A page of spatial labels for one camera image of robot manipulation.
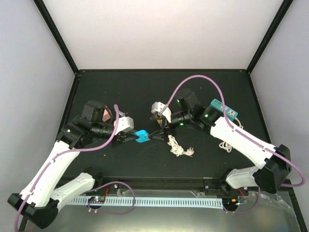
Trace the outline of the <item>blue cube socket adapter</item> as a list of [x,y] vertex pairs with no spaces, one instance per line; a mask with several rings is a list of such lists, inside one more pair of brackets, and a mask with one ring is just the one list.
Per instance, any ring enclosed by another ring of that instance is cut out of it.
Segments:
[[137,139],[135,139],[138,143],[145,143],[150,140],[149,133],[146,130],[139,130],[134,132],[134,135],[137,136]]

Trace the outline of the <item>pink cube socket adapter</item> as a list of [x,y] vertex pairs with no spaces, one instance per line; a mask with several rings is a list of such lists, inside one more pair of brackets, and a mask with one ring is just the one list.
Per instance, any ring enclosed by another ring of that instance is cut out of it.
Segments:
[[108,108],[108,106],[105,106],[103,116],[102,116],[102,121],[107,122],[107,121],[112,120],[112,119],[113,119],[113,115],[112,115],[110,109]]

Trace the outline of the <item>teal power strip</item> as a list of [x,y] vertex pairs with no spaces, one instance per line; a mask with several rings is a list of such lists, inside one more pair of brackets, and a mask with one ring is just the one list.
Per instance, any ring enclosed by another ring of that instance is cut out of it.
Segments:
[[[221,113],[223,113],[223,104],[221,101],[217,100],[217,99],[213,99],[210,103],[210,106],[219,110]],[[227,114],[227,117],[231,120],[234,121],[237,116],[238,116],[238,112],[236,112],[235,110],[233,110],[232,108],[228,107],[225,105],[225,112]]]

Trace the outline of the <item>purple power strip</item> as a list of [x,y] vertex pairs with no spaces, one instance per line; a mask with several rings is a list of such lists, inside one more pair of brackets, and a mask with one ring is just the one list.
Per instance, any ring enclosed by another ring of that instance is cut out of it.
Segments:
[[158,119],[158,120],[157,120],[157,123],[159,124],[160,128],[163,128],[164,123],[163,123],[163,120],[162,120],[162,119]]

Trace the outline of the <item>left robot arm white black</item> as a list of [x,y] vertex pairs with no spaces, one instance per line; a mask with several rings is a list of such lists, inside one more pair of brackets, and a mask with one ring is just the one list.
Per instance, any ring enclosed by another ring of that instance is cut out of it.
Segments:
[[80,115],[64,125],[53,149],[32,181],[20,192],[13,193],[8,203],[17,210],[14,222],[16,232],[23,231],[30,221],[45,229],[59,211],[82,193],[98,193],[107,184],[101,172],[87,168],[72,181],[57,188],[66,169],[81,152],[106,147],[119,133],[134,129],[134,121],[114,106],[115,115],[103,103],[88,101]]

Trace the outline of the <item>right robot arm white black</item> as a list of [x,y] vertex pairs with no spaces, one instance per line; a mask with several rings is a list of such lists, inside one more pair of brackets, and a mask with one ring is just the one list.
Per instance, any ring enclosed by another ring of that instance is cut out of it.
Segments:
[[274,194],[284,185],[292,170],[288,147],[259,140],[234,123],[236,118],[230,115],[229,108],[214,104],[205,107],[189,89],[182,89],[176,100],[180,110],[174,113],[159,101],[152,105],[151,119],[161,121],[161,138],[171,142],[177,127],[190,126],[230,145],[253,163],[252,167],[225,173],[219,183],[223,194],[230,195],[242,187],[259,187]]

